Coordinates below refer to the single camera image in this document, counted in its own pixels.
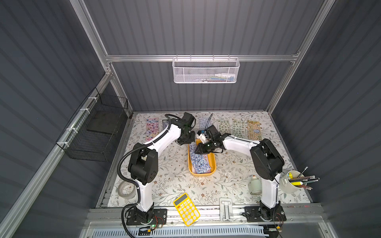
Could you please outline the yellow storage tray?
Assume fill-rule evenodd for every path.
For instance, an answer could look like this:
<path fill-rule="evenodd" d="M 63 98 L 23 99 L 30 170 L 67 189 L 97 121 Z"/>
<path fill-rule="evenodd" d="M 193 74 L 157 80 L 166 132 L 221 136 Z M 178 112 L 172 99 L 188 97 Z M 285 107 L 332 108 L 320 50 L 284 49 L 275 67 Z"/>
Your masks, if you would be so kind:
<path fill-rule="evenodd" d="M 216 159 L 213 153 L 199 155 L 195 154 L 195 149 L 202 143 L 197 139 L 188 145 L 188 166 L 190 173 L 195 177 L 211 176 L 216 171 Z"/>

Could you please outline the pink cat sticker sheet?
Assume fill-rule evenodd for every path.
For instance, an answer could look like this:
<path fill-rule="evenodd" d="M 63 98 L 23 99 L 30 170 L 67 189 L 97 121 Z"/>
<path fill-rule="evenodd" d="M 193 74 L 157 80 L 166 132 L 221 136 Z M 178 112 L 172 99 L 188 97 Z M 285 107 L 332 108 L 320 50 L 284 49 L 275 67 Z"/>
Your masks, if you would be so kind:
<path fill-rule="evenodd" d="M 159 134 L 159 119 L 146 119 L 146 140 L 150 141 Z"/>

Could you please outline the purple sticker sheet black border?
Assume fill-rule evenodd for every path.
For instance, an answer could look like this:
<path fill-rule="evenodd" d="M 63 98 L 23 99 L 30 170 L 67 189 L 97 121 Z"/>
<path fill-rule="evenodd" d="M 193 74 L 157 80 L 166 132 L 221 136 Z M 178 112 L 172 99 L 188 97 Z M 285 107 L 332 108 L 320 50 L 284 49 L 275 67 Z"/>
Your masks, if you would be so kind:
<path fill-rule="evenodd" d="M 170 127 L 169 124 L 170 124 L 170 120 L 169 119 L 162 120 L 162 126 L 163 126 L 164 130 L 168 130 L 169 129 L 169 127 Z"/>

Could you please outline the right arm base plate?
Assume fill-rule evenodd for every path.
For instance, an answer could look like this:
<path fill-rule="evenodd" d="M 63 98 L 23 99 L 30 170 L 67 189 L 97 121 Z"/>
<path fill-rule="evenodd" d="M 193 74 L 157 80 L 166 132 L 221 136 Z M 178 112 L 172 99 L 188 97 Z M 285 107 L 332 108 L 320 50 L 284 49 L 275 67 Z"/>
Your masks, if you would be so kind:
<path fill-rule="evenodd" d="M 241 214 L 248 222 L 280 222 L 287 221 L 285 212 L 281 205 L 276 205 L 274 208 L 261 206 L 246 206 Z"/>

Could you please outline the pale blue jewel sticker sheet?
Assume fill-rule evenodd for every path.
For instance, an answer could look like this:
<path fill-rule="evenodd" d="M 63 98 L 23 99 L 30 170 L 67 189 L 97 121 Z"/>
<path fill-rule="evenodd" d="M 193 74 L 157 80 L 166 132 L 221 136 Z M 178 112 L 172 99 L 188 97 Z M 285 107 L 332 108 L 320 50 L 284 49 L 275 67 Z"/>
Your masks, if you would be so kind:
<path fill-rule="evenodd" d="M 199 130 L 205 130 L 206 128 L 214 124 L 213 119 L 209 120 L 209 117 L 203 117 L 198 120 Z"/>

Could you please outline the orange tiny animal sticker sheet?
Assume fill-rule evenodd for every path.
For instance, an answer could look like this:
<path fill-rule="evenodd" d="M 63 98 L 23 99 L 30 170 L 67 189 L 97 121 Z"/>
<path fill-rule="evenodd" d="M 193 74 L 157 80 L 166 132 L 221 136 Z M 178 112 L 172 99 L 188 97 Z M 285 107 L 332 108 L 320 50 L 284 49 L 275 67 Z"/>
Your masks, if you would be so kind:
<path fill-rule="evenodd" d="M 257 121 L 247 121 L 247 133 L 249 140 L 261 140 L 261 123 Z"/>

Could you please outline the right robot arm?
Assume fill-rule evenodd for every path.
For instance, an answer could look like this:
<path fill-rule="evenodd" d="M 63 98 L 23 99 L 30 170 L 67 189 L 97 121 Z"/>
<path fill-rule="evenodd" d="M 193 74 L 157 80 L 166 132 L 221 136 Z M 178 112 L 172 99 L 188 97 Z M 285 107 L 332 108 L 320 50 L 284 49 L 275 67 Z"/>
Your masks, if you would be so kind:
<path fill-rule="evenodd" d="M 221 134 L 215 126 L 200 130 L 196 134 L 201 140 L 195 149 L 196 154 L 204 155 L 221 151 L 232 150 L 252 158 L 255 171 L 262 181 L 262 198 L 258 212 L 264 220 L 280 208 L 278 199 L 278 185 L 284 159 L 269 139 L 248 140 L 233 136 L 230 133 Z"/>

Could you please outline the green dinosaur sticker sheet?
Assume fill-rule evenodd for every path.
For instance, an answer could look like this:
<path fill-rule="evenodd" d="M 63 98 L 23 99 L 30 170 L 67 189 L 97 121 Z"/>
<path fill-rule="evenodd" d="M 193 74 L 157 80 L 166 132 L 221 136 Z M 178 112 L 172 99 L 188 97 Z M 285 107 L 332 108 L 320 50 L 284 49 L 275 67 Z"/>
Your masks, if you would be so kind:
<path fill-rule="evenodd" d="M 228 119 L 218 120 L 218 128 L 221 134 L 232 134 L 232 128 Z"/>

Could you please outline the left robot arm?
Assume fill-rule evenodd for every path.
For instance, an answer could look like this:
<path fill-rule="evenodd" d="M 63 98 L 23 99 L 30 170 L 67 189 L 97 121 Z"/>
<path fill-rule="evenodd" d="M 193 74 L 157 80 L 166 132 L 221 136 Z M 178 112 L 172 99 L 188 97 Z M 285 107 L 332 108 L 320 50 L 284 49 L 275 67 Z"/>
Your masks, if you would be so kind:
<path fill-rule="evenodd" d="M 135 144 L 117 165 L 118 177 L 137 189 L 138 200 L 133 205 L 135 212 L 145 217 L 153 214 L 152 186 L 159 171 L 159 156 L 173 142 L 179 145 L 195 142 L 193 128 L 196 119 L 192 114 L 185 112 L 181 118 L 166 114 L 165 117 L 167 127 L 151 140 Z"/>

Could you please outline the blue penguin sticker sheet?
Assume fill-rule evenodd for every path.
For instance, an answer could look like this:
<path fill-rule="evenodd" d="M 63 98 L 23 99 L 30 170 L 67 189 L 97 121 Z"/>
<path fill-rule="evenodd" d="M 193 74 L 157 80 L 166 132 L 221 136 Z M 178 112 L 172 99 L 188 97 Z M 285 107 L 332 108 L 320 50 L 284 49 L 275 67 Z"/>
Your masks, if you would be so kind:
<path fill-rule="evenodd" d="M 211 172 L 211 167 L 209 164 L 207 155 L 195 154 L 197 148 L 196 144 L 191 144 L 189 146 L 191 171 L 194 174 L 207 174 Z"/>

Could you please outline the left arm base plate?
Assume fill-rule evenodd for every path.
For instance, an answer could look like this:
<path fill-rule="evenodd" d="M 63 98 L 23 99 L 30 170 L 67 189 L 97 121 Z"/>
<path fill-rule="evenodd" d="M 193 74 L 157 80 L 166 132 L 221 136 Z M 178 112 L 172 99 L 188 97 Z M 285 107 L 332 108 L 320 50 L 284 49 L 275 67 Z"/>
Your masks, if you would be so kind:
<path fill-rule="evenodd" d="M 163 208 L 153 208 L 147 212 L 142 212 L 133 208 L 125 215 L 128 226 L 138 225 L 165 225 L 167 222 L 168 210 Z"/>

